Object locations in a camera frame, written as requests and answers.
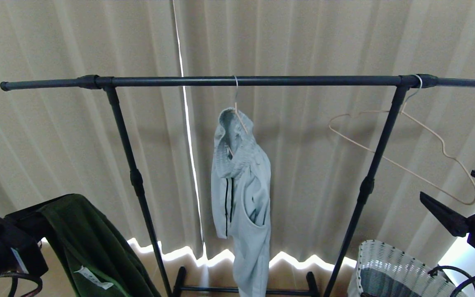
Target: black cable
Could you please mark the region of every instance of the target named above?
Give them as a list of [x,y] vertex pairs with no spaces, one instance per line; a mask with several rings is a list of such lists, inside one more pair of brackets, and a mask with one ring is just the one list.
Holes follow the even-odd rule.
[[39,278],[37,276],[30,275],[30,274],[19,273],[19,272],[4,272],[4,273],[0,273],[0,278],[22,278],[24,280],[29,280],[31,282],[35,282],[36,285],[38,285],[36,287],[36,289],[33,289],[32,291],[26,293],[25,295],[21,295],[20,297],[35,296],[38,293],[40,293],[41,289],[43,289],[43,282],[42,282],[41,278]]
[[[436,266],[436,267],[434,267],[434,269],[428,271],[428,275],[430,275],[430,276],[437,275],[437,271],[439,271],[439,270],[443,271],[443,269],[457,271],[457,272],[461,273],[462,275],[466,276],[468,279],[473,277],[472,275],[468,274],[463,269],[457,268],[457,267],[454,267],[454,266]],[[472,282],[472,285],[474,286],[474,292],[475,292],[475,281]]]
[[454,291],[452,291],[452,294],[450,294],[450,297],[456,297],[460,291],[462,291],[466,286],[468,286],[472,282],[475,282],[475,276],[462,282],[457,288],[454,289]]
[[14,297],[17,290],[17,281],[19,278],[12,278],[12,285],[10,286],[10,292],[8,292],[8,297]]

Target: white care label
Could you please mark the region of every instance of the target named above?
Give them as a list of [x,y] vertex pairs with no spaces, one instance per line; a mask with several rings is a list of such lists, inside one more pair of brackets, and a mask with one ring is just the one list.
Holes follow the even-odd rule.
[[75,273],[80,273],[81,275],[83,275],[85,278],[87,278],[90,282],[92,282],[93,284],[96,284],[97,286],[101,287],[102,289],[104,290],[107,290],[109,289],[110,287],[113,286],[113,283],[110,283],[110,282],[101,282],[95,275],[94,273],[92,273],[89,269],[87,269],[86,267],[81,267],[80,269],[78,269],[77,271],[75,271]]

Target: rack base bar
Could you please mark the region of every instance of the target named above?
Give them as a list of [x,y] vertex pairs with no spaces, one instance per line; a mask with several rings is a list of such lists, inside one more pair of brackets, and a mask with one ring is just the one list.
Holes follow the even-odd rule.
[[[177,279],[175,280],[175,286],[173,291],[173,297],[180,297],[183,291],[196,291],[196,292],[223,292],[223,293],[239,293],[238,288],[227,287],[203,287],[203,286],[185,286],[183,285],[186,279],[186,267],[179,268]],[[267,295],[285,295],[285,296],[311,296],[319,297],[320,292],[316,285],[315,275],[310,271],[306,276],[309,290],[267,290]]]

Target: curtain fold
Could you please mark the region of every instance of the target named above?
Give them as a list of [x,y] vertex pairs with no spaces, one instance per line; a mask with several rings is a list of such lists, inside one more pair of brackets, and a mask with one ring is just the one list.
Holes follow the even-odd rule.
[[[176,1],[185,75],[403,75],[475,78],[475,2]],[[388,87],[240,87],[238,106],[272,164],[271,256],[303,261],[317,254],[334,263],[373,154],[327,128],[342,113],[389,109]],[[235,87],[192,87],[192,143],[208,257],[229,241],[216,238],[209,176],[219,112]],[[449,154],[475,169],[475,90],[421,90],[408,113],[446,141]],[[334,125],[375,148],[386,114]],[[473,187],[440,143],[400,117],[385,155],[464,200]],[[419,191],[464,215],[460,205],[383,160],[375,190],[348,256],[379,239],[435,264],[452,237],[419,202]]]
[[[0,2],[0,81],[180,76],[171,2]],[[118,88],[164,252],[202,255],[180,88]],[[84,194],[150,244],[104,92],[0,90],[0,215]]]

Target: clothes hanger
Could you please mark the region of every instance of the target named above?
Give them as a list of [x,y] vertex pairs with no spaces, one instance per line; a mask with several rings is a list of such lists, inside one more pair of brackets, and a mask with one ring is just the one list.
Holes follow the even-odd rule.
[[[239,122],[241,123],[241,126],[243,126],[243,129],[245,129],[245,132],[248,135],[249,130],[247,130],[247,127],[245,126],[245,124],[243,124],[243,120],[241,119],[241,116],[239,115],[239,110],[238,110],[238,91],[239,91],[239,82],[237,82],[238,77],[234,75],[234,78],[236,79],[236,95],[234,96],[234,113],[236,114]],[[230,151],[230,154],[232,155],[232,157],[234,157],[234,152],[232,152],[232,149],[230,148],[230,146],[228,147],[228,150]]]
[[[417,76],[417,78],[419,79],[419,83],[420,83],[420,86],[419,88],[411,95],[409,95],[407,97],[406,100],[404,100],[404,104],[403,104],[403,107],[400,111],[400,114],[401,115],[404,115],[406,116],[407,118],[409,118],[410,120],[412,120],[413,122],[415,122],[416,124],[418,124],[419,126],[421,126],[422,128],[426,129],[428,132],[430,132],[432,135],[434,135],[435,137],[437,137],[437,139],[439,139],[439,141],[441,141],[441,150],[443,152],[443,155],[445,155],[445,157],[447,158],[450,158],[454,161],[456,161],[460,167],[463,169],[463,171],[465,171],[465,173],[467,173],[467,177],[469,178],[470,182],[472,183],[472,185],[474,186],[474,199],[470,202],[465,202],[465,201],[462,201],[458,198],[456,198],[454,195],[450,194],[449,192],[443,190],[441,187],[437,186],[436,184],[434,184],[433,182],[430,182],[429,180],[425,179],[424,177],[421,177],[420,175],[418,175],[417,173],[414,173],[413,171],[403,167],[402,165],[398,164],[397,162],[393,161],[393,160],[390,160],[388,158],[386,158],[385,156],[383,156],[382,158],[384,158],[385,160],[388,160],[390,163],[394,164],[395,166],[407,171],[408,173],[411,173],[412,175],[414,175],[415,177],[418,177],[419,179],[421,179],[422,181],[430,184],[431,186],[433,186],[434,188],[440,190],[441,192],[447,194],[448,196],[454,198],[456,201],[460,202],[460,203],[463,203],[464,205],[473,205],[475,203],[475,181],[473,180],[472,176],[470,175],[470,173],[467,171],[467,169],[465,168],[465,166],[463,165],[463,163],[461,163],[460,160],[458,160],[456,157],[452,157],[452,156],[449,156],[447,154],[447,151],[445,149],[445,143],[444,143],[444,140],[441,136],[439,136],[439,134],[435,133],[434,130],[428,128],[426,125],[424,125],[423,123],[419,122],[416,118],[412,117],[411,115],[407,114],[404,109],[406,108],[406,104],[408,102],[408,99],[412,98],[413,96],[415,96],[423,87],[423,80],[422,78],[419,76],[419,75],[415,75]],[[355,144],[355,145],[358,145],[359,147],[362,147],[363,149],[367,150],[367,151],[370,151],[372,153],[375,153],[374,150],[371,150],[370,148],[368,147],[365,147],[364,145],[361,145],[360,143],[350,139],[349,137],[343,135],[342,133],[338,132],[337,130],[333,129],[331,127],[331,123],[332,121],[334,121],[335,119],[339,118],[339,117],[343,117],[343,116],[349,116],[350,118],[357,118],[358,116],[364,114],[364,113],[389,113],[390,111],[361,111],[360,113],[358,113],[356,116],[351,116],[349,113],[345,113],[345,114],[342,114],[342,115],[338,115],[338,116],[335,116],[333,117],[329,123],[328,123],[328,127],[331,131],[335,132],[336,134],[340,135],[342,138],[346,139],[347,141],[350,141],[351,143]]]

